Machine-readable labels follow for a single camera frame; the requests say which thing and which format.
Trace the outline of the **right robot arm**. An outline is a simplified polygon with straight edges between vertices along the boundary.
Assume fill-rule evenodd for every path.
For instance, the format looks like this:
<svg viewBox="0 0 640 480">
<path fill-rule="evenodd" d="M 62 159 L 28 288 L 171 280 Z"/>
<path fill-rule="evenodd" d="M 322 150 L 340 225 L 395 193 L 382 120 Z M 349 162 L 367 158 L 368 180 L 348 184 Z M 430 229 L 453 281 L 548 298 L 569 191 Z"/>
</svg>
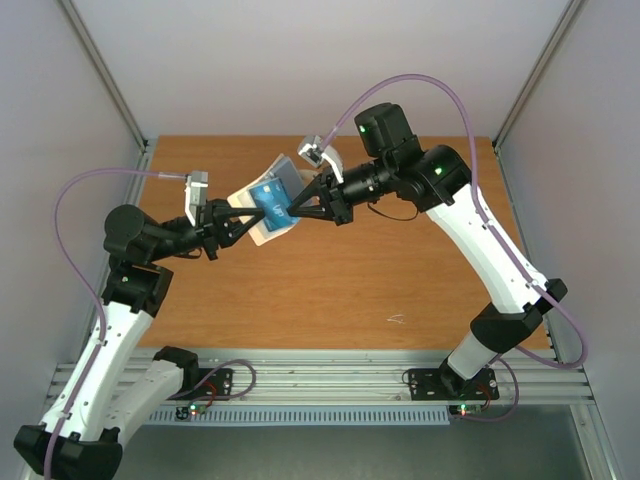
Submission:
<svg viewBox="0 0 640 480">
<path fill-rule="evenodd" d="M 359 113 L 355 125 L 370 160 L 343 169 L 337 151 L 309 135 L 299 155 L 314 167 L 326 163 L 292 201 L 293 217 L 352 222 L 353 209 L 395 194 L 441 228 L 470 263 L 490 296 L 470 331 L 441 363 L 436 385 L 449 399 L 473 389 L 479 372 L 518 347 L 567 293 L 560 279 L 547 279 L 524 258 L 472 187 L 472 173 L 451 147 L 425 150 L 402 108 L 382 103 Z"/>
</svg>

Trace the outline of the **beige card holder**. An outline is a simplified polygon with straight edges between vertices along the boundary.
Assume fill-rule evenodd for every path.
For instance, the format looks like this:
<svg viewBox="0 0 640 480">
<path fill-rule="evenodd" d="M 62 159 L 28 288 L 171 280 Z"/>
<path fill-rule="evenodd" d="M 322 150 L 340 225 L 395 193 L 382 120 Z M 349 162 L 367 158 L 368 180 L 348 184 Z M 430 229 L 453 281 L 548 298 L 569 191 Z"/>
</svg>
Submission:
<svg viewBox="0 0 640 480">
<path fill-rule="evenodd" d="M 248 230 L 252 241 L 262 246 L 297 225 L 299 218 L 291 216 L 287 208 L 316 175 L 314 170 L 298 169 L 289 157 L 280 154 L 261 176 L 229 195 L 227 201 L 234 208 L 264 212 L 264 218 Z"/>
</svg>

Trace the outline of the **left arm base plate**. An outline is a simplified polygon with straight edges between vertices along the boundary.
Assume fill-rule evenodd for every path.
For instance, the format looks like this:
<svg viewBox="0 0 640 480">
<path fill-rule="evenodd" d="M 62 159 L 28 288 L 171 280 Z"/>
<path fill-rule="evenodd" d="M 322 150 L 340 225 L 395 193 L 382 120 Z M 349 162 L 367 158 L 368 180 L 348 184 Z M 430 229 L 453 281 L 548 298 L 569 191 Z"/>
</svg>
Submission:
<svg viewBox="0 0 640 480">
<path fill-rule="evenodd" d="M 232 368 L 222 368 L 208 377 L 197 389 L 190 393 L 180 392 L 170 397 L 170 400 L 192 401 L 201 397 L 210 398 L 213 394 L 211 388 L 215 389 L 217 398 L 229 396 L 233 386 L 233 374 Z"/>
</svg>

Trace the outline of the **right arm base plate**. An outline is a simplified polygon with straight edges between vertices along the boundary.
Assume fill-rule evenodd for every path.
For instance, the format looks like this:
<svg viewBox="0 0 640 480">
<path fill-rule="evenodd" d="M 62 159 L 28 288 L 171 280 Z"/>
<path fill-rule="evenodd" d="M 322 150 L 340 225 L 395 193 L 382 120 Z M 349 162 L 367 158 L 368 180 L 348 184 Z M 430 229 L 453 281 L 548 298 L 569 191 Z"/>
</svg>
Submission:
<svg viewBox="0 0 640 480">
<path fill-rule="evenodd" d="M 482 369 L 459 394 L 447 390 L 440 380 L 437 368 L 405 370 L 401 381 L 408 387 L 413 401 L 480 401 L 500 398 L 495 372 L 490 368 Z"/>
</svg>

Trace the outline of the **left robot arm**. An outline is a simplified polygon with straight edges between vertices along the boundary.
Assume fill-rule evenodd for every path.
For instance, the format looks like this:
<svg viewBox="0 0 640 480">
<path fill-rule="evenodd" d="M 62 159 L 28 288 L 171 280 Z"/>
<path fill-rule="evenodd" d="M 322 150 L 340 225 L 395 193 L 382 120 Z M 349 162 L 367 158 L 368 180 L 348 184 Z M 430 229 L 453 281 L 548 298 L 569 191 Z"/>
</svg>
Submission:
<svg viewBox="0 0 640 480">
<path fill-rule="evenodd" d="M 121 395 L 120 375 L 155 319 L 173 273 L 159 266 L 194 250 L 214 260 L 264 217 L 259 208 L 206 202 L 187 217 L 158 223 L 135 205 L 112 210 L 104 224 L 110 273 L 97 301 L 98 319 L 58 399 L 37 425 L 22 426 L 14 447 L 46 479 L 111 479 L 126 444 L 167 400 L 195 395 L 208 377 L 196 353 L 165 346 Z"/>
</svg>

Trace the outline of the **blue credit card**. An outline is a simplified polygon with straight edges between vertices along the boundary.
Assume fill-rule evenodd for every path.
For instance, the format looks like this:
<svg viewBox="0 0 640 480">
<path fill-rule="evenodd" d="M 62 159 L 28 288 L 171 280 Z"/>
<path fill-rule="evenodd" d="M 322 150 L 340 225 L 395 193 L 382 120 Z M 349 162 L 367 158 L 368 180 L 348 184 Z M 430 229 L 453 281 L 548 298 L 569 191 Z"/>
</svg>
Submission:
<svg viewBox="0 0 640 480">
<path fill-rule="evenodd" d="M 279 232 L 299 222 L 297 217 L 292 217 L 287 211 L 291 199 L 279 178 L 258 183 L 249 188 L 248 192 L 256 207 L 264 211 L 263 221 L 268 232 Z"/>
</svg>

